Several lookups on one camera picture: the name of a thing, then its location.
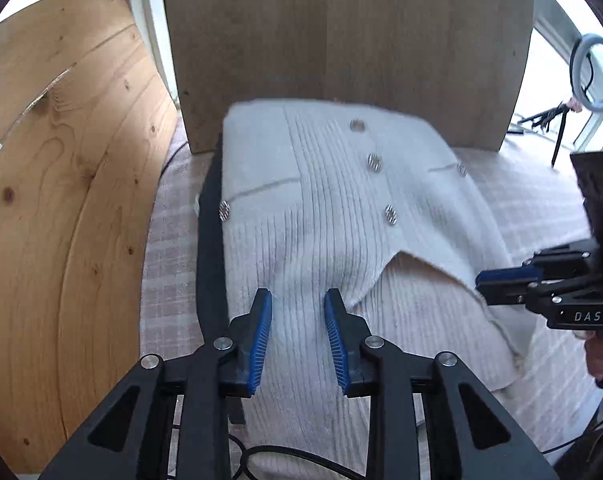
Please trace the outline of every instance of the black gripper frame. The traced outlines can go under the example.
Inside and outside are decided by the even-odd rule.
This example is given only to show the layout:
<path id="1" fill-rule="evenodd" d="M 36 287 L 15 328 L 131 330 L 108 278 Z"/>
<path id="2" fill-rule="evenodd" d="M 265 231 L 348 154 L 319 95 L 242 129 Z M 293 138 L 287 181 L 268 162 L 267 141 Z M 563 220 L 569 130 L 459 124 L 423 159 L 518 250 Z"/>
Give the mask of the black gripper frame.
<path id="1" fill-rule="evenodd" d="M 603 338 L 603 254 L 594 238 L 539 251 L 521 267 L 480 272 L 476 286 L 488 304 L 521 303 L 549 328 Z"/>
<path id="2" fill-rule="evenodd" d="M 229 348 L 228 341 L 217 346 L 210 342 L 191 355 L 167 361 L 145 356 L 72 434 L 40 480 L 169 478 L 178 395 L 184 396 L 184 403 L 177 477 L 230 480 L 226 398 L 249 398 L 256 387 L 249 380 L 249 350 L 264 319 L 269 330 L 271 301 L 268 290 L 257 291 L 250 313 L 236 317 L 228 327 L 233 342 Z"/>
<path id="3" fill-rule="evenodd" d="M 433 480 L 557 480 L 505 408 L 451 352 L 434 359 L 403 352 L 371 336 L 365 320 L 348 314 L 339 290 L 325 297 L 339 333 L 338 378 L 347 397 L 371 397 L 367 480 L 419 480 L 413 394 L 424 403 Z"/>

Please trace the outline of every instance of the wood knot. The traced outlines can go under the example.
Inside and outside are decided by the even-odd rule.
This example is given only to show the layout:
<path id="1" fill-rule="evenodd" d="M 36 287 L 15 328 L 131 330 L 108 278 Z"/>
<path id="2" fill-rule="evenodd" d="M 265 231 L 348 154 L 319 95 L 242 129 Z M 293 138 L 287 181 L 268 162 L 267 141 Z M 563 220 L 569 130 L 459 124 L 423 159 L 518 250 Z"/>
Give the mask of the wood knot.
<path id="1" fill-rule="evenodd" d="M 4 188 L 4 202 L 7 204 L 14 202 L 14 189 L 9 186 Z"/>

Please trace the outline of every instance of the sweater pocket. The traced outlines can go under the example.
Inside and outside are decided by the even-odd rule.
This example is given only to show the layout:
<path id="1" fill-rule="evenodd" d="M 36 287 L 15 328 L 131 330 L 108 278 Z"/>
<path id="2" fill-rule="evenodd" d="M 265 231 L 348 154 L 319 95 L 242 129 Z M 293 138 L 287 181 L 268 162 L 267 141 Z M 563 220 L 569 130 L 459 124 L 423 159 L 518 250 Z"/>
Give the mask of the sweater pocket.
<path id="1" fill-rule="evenodd" d="M 222 198 L 246 222 L 301 204 L 299 166 L 283 107 L 233 105 L 224 120 Z"/>

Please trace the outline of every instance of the wood grain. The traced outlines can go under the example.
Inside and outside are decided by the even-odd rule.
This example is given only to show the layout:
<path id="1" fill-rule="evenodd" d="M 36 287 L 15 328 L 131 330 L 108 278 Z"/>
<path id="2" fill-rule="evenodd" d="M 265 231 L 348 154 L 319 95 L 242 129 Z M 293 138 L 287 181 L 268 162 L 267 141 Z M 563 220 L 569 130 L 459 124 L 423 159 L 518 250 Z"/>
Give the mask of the wood grain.
<path id="1" fill-rule="evenodd" d="M 59 313 L 59 385 L 72 433 L 139 359 L 148 224 L 176 115 L 154 75 L 108 146 L 73 235 Z"/>
<path id="2" fill-rule="evenodd" d="M 175 122 L 131 25 L 85 53 L 3 143 L 0 453 L 15 472 L 41 472 L 139 358 L 144 245 Z"/>
<path id="3" fill-rule="evenodd" d="M 525 70 L 533 0 L 167 0 L 194 152 L 230 104 L 316 98 L 430 121 L 454 146 L 496 150 Z"/>
<path id="4" fill-rule="evenodd" d="M 0 142 L 64 70 L 131 25 L 125 0 L 41 0 L 1 22 Z"/>

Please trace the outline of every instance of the black cable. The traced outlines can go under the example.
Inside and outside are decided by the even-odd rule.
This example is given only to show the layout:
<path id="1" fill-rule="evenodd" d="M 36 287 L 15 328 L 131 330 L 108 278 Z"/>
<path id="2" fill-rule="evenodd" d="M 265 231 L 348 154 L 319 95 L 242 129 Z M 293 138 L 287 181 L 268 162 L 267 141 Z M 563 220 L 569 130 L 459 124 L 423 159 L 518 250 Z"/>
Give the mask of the black cable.
<path id="1" fill-rule="evenodd" d="M 242 448 L 241 459 L 239 460 L 239 469 L 235 473 L 235 476 L 233 476 L 233 480 L 236 480 L 236 478 L 238 478 L 238 476 L 240 476 L 242 473 L 245 473 L 250 480 L 259 480 L 248 468 L 248 458 L 258 453 L 277 453 L 287 456 L 293 456 L 320 465 L 350 480 L 366 480 L 366 477 L 364 475 L 360 475 L 352 469 L 348 469 L 347 467 L 342 466 L 337 462 L 332 462 L 327 458 L 323 458 L 322 456 L 318 456 L 307 451 L 302 451 L 300 449 L 294 449 L 292 447 L 284 446 L 254 446 L 250 449 L 246 449 L 244 444 L 241 443 L 241 441 L 236 436 L 229 434 L 228 437 L 233 442 L 235 442 L 240 448 Z"/>
<path id="2" fill-rule="evenodd" d="M 552 447 L 547 449 L 546 451 L 542 451 L 541 454 L 545 455 L 548 453 L 552 453 L 557 451 L 558 449 L 562 449 L 563 447 L 570 446 L 570 444 L 574 444 L 578 440 L 585 438 L 587 436 L 592 435 L 595 431 L 598 431 L 603 426 L 603 420 L 599 422 L 594 428 L 590 431 L 582 433 L 578 437 L 569 440 L 568 442 L 564 442 L 559 446 Z M 294 449 L 292 447 L 284 447 L 284 446 L 254 446 L 249 449 L 246 449 L 246 446 L 241 442 L 236 436 L 229 434 L 229 439 L 232 440 L 235 444 L 239 446 L 241 450 L 241 459 L 239 460 L 239 469 L 237 469 L 236 473 L 233 475 L 232 480 L 237 480 L 242 473 L 245 473 L 246 476 L 250 480 L 259 480 L 252 471 L 248 468 L 248 459 L 252 455 L 256 455 L 258 453 L 277 453 L 287 456 L 293 456 L 296 458 L 300 458 L 302 460 L 307 460 L 308 462 L 312 462 L 319 466 L 322 466 L 328 470 L 334 471 L 335 473 L 343 476 L 344 478 L 348 478 L 350 480 L 365 480 L 366 477 L 364 475 L 360 475 L 359 473 L 353 471 L 352 469 L 348 469 L 347 467 L 338 464 L 337 462 L 332 462 L 327 458 L 323 458 L 321 456 L 309 453 L 307 451 L 302 451 L 300 449 Z"/>
<path id="3" fill-rule="evenodd" d="M 228 438 L 239 446 L 239 449 L 241 450 L 241 456 L 243 456 L 244 453 L 246 452 L 246 446 L 244 446 L 244 443 L 241 442 L 235 435 L 229 434 Z M 241 461 L 240 461 L 239 469 L 237 469 L 235 474 L 232 476 L 232 480 L 236 480 L 237 478 L 239 478 L 241 476 L 241 474 L 243 473 L 243 471 L 244 471 L 244 468 L 242 468 Z"/>
<path id="4" fill-rule="evenodd" d="M 579 435 L 578 437 L 574 438 L 573 440 L 569 440 L 568 442 L 564 442 L 563 444 L 560 444 L 559 446 L 551 447 L 550 449 L 547 449 L 546 451 L 542 451 L 541 454 L 542 455 L 546 455 L 548 453 L 552 453 L 553 451 L 561 449 L 562 447 L 570 446 L 570 444 L 574 444 L 576 441 L 581 440 L 584 437 L 592 435 L 595 431 L 601 429 L 602 426 L 603 426 L 603 421 L 601 421 L 599 424 L 597 424 L 590 431 L 586 431 L 585 433 L 582 433 L 581 435 Z"/>
<path id="5" fill-rule="evenodd" d="M 555 143 L 555 151 L 552 153 L 552 159 L 550 159 L 550 165 L 553 168 L 555 167 L 555 162 L 557 161 L 557 156 L 559 155 L 561 140 L 564 138 L 564 130 L 566 129 L 566 119 L 568 118 L 569 110 L 570 108 L 564 105 L 563 112 L 561 114 L 561 124 L 559 125 L 559 133 L 557 134 L 557 142 Z"/>
<path id="6" fill-rule="evenodd" d="M 593 60 L 591 59 L 591 54 L 590 52 L 588 53 L 588 55 L 586 56 L 586 59 L 588 60 L 588 63 L 590 63 L 590 81 L 588 82 L 588 84 L 584 87 L 584 94 L 586 92 L 588 92 L 588 89 L 590 88 L 590 85 L 593 84 L 593 79 L 595 79 L 595 69 L 593 67 Z"/>
<path id="7" fill-rule="evenodd" d="M 161 169 L 161 173 L 159 174 L 159 179 L 161 179 L 161 177 L 164 176 L 164 173 L 166 173 L 166 170 L 168 169 L 168 166 L 170 166 L 170 163 L 174 159 L 175 155 L 177 153 L 179 153 L 184 148 L 184 146 L 187 146 L 187 145 L 188 145 L 188 141 L 186 140 L 186 141 L 183 142 L 183 144 L 181 146 L 179 146 L 176 150 L 174 150 L 174 153 L 172 155 L 170 155 L 170 158 L 164 164 L 164 167 Z"/>

